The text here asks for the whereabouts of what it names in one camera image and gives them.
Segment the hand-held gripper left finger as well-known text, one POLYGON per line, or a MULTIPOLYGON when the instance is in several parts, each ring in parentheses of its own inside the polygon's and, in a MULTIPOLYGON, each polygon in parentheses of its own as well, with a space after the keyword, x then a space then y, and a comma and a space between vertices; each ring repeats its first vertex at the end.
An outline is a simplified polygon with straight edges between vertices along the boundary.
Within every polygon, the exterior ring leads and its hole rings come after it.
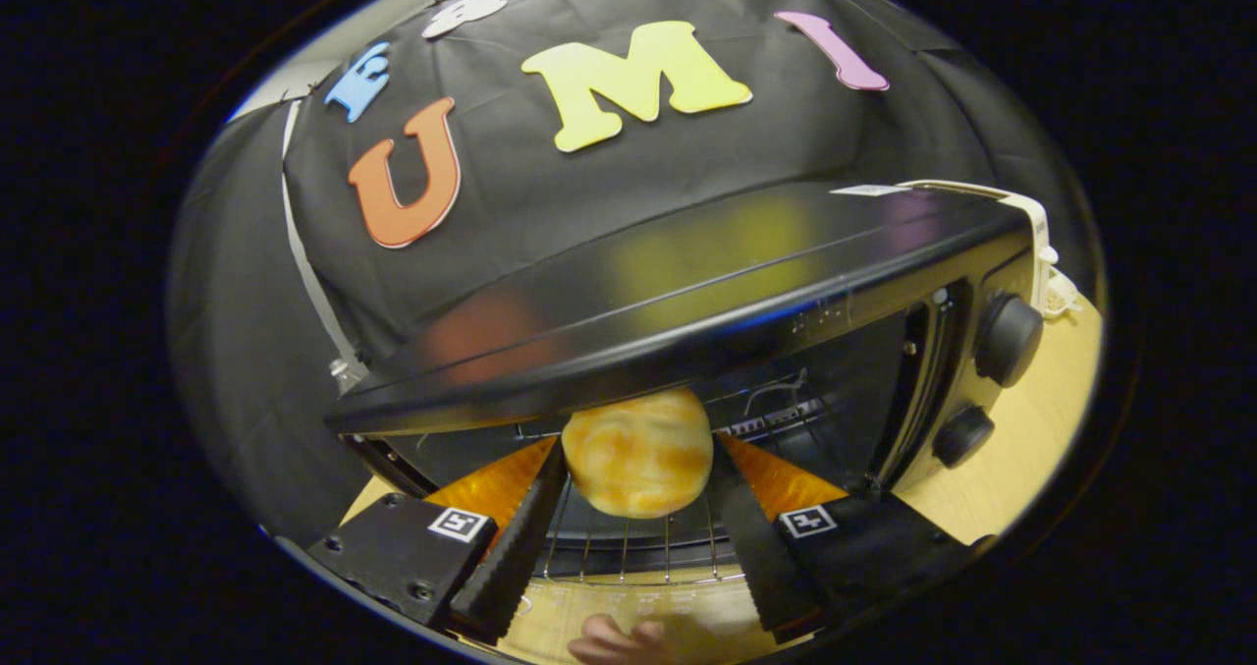
POLYGON ((388 492, 308 554, 424 629, 497 642, 515 618, 567 480, 557 437, 419 499, 388 492))

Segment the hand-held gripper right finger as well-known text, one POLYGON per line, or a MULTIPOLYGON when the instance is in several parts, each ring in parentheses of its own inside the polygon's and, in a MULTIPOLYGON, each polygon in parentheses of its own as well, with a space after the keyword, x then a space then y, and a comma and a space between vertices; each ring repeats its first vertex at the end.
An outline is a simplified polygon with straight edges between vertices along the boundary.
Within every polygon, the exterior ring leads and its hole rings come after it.
POLYGON ((991 534, 957 539, 871 473, 837 486, 723 432, 711 500, 777 642, 857 629, 952 580, 994 543, 991 534))

